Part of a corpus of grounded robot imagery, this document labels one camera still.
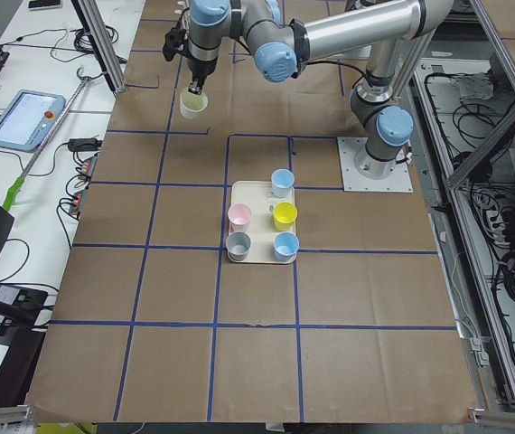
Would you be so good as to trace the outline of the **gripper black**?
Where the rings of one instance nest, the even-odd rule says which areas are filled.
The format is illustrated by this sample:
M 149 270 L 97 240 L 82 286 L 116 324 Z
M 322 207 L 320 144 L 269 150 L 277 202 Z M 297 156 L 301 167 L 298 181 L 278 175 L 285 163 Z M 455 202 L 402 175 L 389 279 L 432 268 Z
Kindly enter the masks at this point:
M 218 60 L 218 50 L 191 51 L 188 67 L 192 73 L 192 80 L 188 91 L 192 94 L 201 95 L 206 79 L 215 72 Z

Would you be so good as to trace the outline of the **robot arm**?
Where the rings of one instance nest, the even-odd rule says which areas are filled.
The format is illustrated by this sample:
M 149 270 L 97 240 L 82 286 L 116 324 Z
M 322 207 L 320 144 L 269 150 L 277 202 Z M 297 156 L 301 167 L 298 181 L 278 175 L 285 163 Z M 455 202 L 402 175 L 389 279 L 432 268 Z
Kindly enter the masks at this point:
M 433 32 L 451 6 L 450 1 L 384 1 L 309 23 L 294 19 L 283 25 L 275 1 L 193 1 L 183 44 L 192 72 L 187 90 L 202 93 L 226 37 L 243 39 L 257 69 L 271 82 L 296 78 L 314 61 L 370 46 L 351 109 L 359 120 L 373 120 L 391 104 L 399 41 Z

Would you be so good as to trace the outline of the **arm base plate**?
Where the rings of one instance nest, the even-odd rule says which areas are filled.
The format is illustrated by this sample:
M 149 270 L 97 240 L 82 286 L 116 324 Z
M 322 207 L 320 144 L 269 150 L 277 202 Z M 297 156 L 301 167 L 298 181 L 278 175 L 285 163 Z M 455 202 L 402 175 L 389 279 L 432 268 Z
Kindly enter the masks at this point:
M 412 193 L 413 186 L 403 151 L 394 160 L 370 157 L 366 137 L 337 137 L 343 190 L 347 193 Z

